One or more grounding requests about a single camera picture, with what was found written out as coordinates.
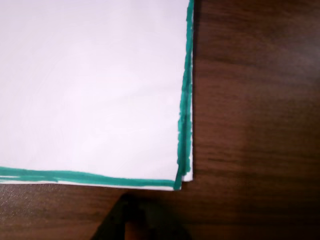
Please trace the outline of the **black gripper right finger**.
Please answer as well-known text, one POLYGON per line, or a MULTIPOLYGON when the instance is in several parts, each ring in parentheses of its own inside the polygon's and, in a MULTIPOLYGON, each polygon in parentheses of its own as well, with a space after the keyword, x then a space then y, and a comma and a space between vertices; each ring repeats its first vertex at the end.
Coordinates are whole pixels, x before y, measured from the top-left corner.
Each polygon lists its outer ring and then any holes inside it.
POLYGON ((147 198, 133 198, 126 207, 127 233, 141 240, 191 240, 188 230, 163 205, 147 198))

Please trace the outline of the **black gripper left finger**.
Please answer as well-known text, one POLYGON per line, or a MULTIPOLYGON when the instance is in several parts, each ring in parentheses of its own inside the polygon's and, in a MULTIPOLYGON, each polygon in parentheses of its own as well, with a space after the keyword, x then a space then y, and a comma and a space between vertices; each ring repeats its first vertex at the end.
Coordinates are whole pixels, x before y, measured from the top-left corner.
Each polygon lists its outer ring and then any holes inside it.
POLYGON ((124 240, 130 196, 122 195, 90 238, 91 240, 124 240))

